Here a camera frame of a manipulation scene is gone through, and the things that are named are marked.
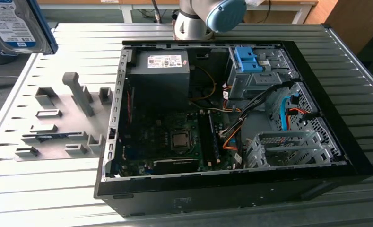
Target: blue drive bay latch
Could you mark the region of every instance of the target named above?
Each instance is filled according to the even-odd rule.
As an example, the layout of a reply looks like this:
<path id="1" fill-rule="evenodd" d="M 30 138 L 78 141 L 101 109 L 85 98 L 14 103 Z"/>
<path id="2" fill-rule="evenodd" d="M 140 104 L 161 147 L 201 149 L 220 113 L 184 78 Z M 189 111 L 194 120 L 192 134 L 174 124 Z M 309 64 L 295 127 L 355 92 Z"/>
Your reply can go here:
<path id="1" fill-rule="evenodd" d="M 257 55 L 251 47 L 236 47 L 236 58 L 242 72 L 263 72 L 264 68 L 257 62 Z"/>

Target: hard drive label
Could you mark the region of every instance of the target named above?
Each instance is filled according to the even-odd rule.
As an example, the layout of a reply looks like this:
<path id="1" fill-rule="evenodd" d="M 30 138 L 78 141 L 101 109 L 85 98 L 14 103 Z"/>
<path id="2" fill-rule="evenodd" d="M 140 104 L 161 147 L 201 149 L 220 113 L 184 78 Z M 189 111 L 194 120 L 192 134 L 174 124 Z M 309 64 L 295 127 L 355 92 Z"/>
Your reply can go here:
<path id="1" fill-rule="evenodd" d="M 13 0 L 0 0 L 0 38 L 13 47 L 34 47 L 35 38 L 25 20 L 15 15 L 15 9 Z"/>

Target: hard drive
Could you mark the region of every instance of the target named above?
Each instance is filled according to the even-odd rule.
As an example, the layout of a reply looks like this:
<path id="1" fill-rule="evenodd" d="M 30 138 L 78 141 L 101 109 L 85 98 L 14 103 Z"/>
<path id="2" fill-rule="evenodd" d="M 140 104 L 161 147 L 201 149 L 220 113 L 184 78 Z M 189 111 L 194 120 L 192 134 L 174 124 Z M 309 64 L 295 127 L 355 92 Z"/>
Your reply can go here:
<path id="1" fill-rule="evenodd" d="M 57 51 L 58 44 L 37 0 L 0 0 L 0 53 Z"/>

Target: black cable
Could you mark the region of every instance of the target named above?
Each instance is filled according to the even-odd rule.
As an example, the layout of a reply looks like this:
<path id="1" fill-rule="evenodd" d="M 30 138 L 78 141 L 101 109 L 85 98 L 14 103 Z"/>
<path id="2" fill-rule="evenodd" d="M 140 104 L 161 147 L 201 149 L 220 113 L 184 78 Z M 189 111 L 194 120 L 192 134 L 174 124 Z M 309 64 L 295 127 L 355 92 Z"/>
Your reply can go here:
<path id="1" fill-rule="evenodd" d="M 145 14 L 144 11 L 141 11 L 140 9 L 138 9 L 138 11 L 141 12 L 141 14 L 142 14 L 145 17 L 149 17 L 149 18 L 152 18 L 152 19 L 156 19 L 154 17 L 152 17 L 152 16 L 149 16 L 148 14 Z"/>
<path id="2" fill-rule="evenodd" d="M 269 8 L 268 8 L 268 12 L 267 12 L 267 17 L 265 17 L 264 20 L 256 22 L 256 24 L 257 24 L 257 23 L 265 23 L 267 20 L 268 20 L 268 17 L 269 17 L 269 15 L 271 15 L 271 9 L 272 9 L 272 0 L 268 0 L 268 2 L 269 2 Z"/>
<path id="3" fill-rule="evenodd" d="M 245 105 L 245 107 L 240 112 L 237 121 L 233 123 L 233 125 L 229 128 L 225 129 L 225 131 L 221 134 L 225 135 L 244 123 L 246 117 L 249 116 L 248 112 L 256 109 L 260 105 L 263 105 L 263 103 L 267 101 L 267 98 L 273 93 L 273 91 L 284 87 L 291 87 L 293 84 L 295 84 L 293 81 L 288 81 L 284 82 L 283 84 L 273 85 L 265 91 L 263 91 Z"/>
<path id="4" fill-rule="evenodd" d="M 140 9 L 138 9 L 138 11 L 141 12 L 141 14 L 142 14 L 145 17 L 154 19 L 154 22 L 156 22 L 156 18 L 154 18 L 154 17 L 152 17 L 152 16 L 149 16 L 148 14 L 145 14 L 144 11 L 141 11 Z"/>
<path id="5" fill-rule="evenodd" d="M 153 2 L 154 10 L 156 10 L 156 19 L 157 19 L 158 23 L 162 24 L 161 13 L 158 10 L 157 2 L 156 2 L 156 0 L 152 0 L 152 2 Z"/>

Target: motherboard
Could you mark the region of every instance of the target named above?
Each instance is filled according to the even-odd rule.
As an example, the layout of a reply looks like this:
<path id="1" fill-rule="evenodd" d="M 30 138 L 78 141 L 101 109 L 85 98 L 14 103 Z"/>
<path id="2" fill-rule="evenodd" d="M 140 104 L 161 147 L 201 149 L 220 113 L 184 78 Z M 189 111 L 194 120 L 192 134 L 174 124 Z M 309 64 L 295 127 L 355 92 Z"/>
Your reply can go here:
<path id="1" fill-rule="evenodd" d="M 233 154 L 221 149 L 220 111 L 137 114 L 124 146 L 125 176 L 176 174 L 232 169 Z"/>

